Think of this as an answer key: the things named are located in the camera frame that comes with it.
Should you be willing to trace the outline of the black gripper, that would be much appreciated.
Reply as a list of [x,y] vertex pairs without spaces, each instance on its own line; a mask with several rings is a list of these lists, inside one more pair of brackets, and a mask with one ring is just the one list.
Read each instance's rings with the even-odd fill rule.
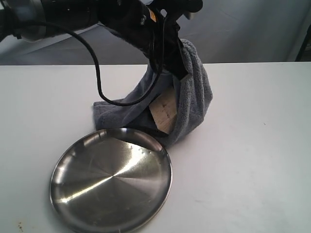
[[152,67],[163,65],[178,80],[189,74],[181,55],[176,15],[140,0],[100,0],[98,19],[114,36],[139,49]]

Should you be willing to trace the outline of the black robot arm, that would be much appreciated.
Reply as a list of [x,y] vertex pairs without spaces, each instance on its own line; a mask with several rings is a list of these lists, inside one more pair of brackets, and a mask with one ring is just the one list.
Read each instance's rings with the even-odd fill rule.
[[142,51],[153,67],[162,65],[183,79],[188,72],[177,20],[189,17],[202,6],[196,0],[3,0],[0,36],[37,41],[101,23]]

